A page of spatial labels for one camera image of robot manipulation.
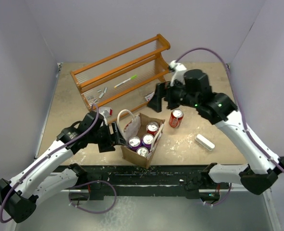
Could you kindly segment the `brown canvas bag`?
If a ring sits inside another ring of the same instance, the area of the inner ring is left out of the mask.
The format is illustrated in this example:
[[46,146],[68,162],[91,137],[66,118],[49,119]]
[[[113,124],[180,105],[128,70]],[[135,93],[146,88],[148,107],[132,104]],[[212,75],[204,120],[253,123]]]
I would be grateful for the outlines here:
[[165,120],[142,113],[133,115],[131,111],[124,109],[117,115],[117,125],[124,113],[131,116],[131,121],[121,129],[125,139],[125,145],[121,147],[123,159],[148,169],[163,134]]

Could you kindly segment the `orange wooden shelf rack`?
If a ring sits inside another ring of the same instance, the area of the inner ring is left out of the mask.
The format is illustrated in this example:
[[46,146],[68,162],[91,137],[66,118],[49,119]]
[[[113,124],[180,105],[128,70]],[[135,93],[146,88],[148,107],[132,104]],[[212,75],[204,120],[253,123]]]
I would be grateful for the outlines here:
[[[70,74],[88,110],[92,104],[111,107],[109,123],[116,121],[123,109],[136,112],[148,101],[145,96],[155,90],[158,83],[165,81],[169,73],[168,64],[162,54],[170,49],[170,43],[161,34],[112,54],[94,63],[71,71]],[[117,88],[115,85],[137,75]],[[106,93],[97,90],[107,87]]]

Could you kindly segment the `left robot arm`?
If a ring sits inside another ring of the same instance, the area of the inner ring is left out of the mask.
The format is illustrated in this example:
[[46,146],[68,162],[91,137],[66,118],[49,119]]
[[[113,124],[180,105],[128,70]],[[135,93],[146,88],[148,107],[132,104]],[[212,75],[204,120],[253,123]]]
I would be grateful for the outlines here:
[[51,146],[25,170],[10,180],[0,179],[0,223],[11,220],[21,223],[42,201],[59,191],[85,187],[86,173],[77,165],[51,179],[47,177],[89,144],[96,144],[103,153],[115,151],[116,145],[126,145],[126,140],[116,122],[107,125],[104,116],[96,111],[64,128]]

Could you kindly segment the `red cola can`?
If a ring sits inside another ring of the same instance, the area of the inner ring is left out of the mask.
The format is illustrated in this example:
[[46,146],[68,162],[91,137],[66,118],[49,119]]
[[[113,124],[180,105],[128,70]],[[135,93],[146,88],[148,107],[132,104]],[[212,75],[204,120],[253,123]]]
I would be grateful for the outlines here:
[[172,110],[170,119],[169,119],[169,125],[172,128],[178,128],[182,122],[183,117],[184,117],[184,113],[181,109]]
[[148,134],[155,136],[159,130],[159,124],[156,121],[151,121],[146,126],[146,131]]

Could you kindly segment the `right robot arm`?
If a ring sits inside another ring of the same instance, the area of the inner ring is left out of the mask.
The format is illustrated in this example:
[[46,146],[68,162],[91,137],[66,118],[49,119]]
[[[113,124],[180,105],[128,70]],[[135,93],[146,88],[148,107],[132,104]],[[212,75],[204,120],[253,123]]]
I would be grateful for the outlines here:
[[249,192],[260,195],[284,171],[284,156],[270,151],[256,136],[229,96],[212,91],[208,75],[202,70],[188,70],[180,80],[157,84],[147,106],[161,112],[163,100],[170,110],[180,105],[195,108],[202,118],[230,139],[247,161],[244,165],[208,165],[201,180],[206,188],[218,183],[241,184]]

